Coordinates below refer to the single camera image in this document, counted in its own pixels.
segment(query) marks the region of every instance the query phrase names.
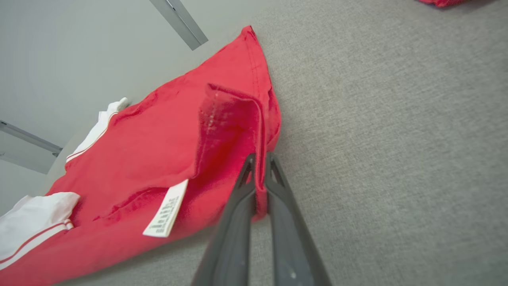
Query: white fabric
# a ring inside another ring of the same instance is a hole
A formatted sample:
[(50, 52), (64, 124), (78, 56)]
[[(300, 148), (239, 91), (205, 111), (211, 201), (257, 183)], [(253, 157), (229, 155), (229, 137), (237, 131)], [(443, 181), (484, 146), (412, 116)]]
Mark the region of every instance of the white fabric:
[(108, 105), (108, 109), (106, 111), (99, 112), (99, 119), (97, 124), (90, 130), (85, 140), (75, 149), (75, 151), (67, 156), (66, 162), (78, 157), (83, 154), (88, 148), (90, 148), (108, 129), (109, 120), (113, 115), (117, 114), (119, 111), (123, 110), (129, 105), (129, 101), (127, 98), (122, 98), (120, 101), (115, 101)]
[(25, 196), (0, 217), (0, 270), (56, 233), (73, 228), (68, 218), (78, 199), (72, 192)]

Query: clothing tag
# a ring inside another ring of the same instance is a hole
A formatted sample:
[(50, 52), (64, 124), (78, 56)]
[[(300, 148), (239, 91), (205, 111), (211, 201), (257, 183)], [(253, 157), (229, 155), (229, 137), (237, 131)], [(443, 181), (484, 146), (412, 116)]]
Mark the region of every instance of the clothing tag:
[(146, 227), (145, 231), (143, 231), (143, 235), (153, 237), (169, 236), (169, 232), (175, 223), (178, 210), (180, 210), (188, 182), (189, 180), (185, 180), (168, 189), (159, 210)]

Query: white stripe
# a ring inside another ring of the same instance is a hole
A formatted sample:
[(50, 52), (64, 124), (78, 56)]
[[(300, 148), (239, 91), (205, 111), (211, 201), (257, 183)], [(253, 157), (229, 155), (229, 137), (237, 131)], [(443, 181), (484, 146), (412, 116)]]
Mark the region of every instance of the white stripe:
[(0, 270), (13, 264), (18, 259), (23, 257), (23, 255), (27, 254), (30, 250), (36, 248), (39, 244), (43, 243), (48, 238), (54, 236), (55, 234), (57, 234), (61, 231), (66, 231), (66, 230), (67, 230), (67, 227), (64, 224), (61, 224), (59, 226), (55, 226), (54, 228), (40, 234), (39, 236), (35, 237), (30, 242), (28, 242), (25, 246), (23, 246), (23, 248), (21, 250), (19, 250), (18, 253), (16, 253), (11, 259), (9, 259), (3, 263), (0, 263)]

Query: red cloth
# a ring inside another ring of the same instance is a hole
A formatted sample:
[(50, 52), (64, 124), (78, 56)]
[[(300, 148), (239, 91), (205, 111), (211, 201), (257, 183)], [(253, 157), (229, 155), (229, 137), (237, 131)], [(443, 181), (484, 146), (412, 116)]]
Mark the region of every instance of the red cloth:
[[(257, 218), (266, 214), (264, 159), (280, 111), (250, 26), (196, 69), (115, 115), (107, 132), (47, 193), (81, 196), (62, 231), (0, 271), (1, 284), (50, 285), (106, 268), (217, 223), (248, 154)], [(168, 238), (142, 235), (169, 187), (188, 179)]]
[(427, 4), (434, 4), (436, 7), (446, 7), (451, 5), (457, 5), (464, 0), (420, 0), (421, 2), (427, 3)]

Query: red fabric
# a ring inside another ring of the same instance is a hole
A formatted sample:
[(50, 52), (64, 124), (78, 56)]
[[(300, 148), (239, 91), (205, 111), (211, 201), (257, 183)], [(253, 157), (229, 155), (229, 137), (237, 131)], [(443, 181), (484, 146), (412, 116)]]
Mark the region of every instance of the red fabric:
[[(257, 152), (257, 218), (266, 214), (264, 158), (280, 111), (250, 26), (187, 74), (111, 119), (66, 164), (48, 195), (81, 196), (62, 231), (0, 271), (1, 284), (50, 285), (111, 266), (215, 224), (248, 154)], [(142, 235), (168, 187), (188, 179), (168, 238)]]
[(420, 0), (421, 2), (428, 3), (428, 4), (434, 4), (436, 7), (446, 7), (451, 5), (457, 5), (464, 0)]

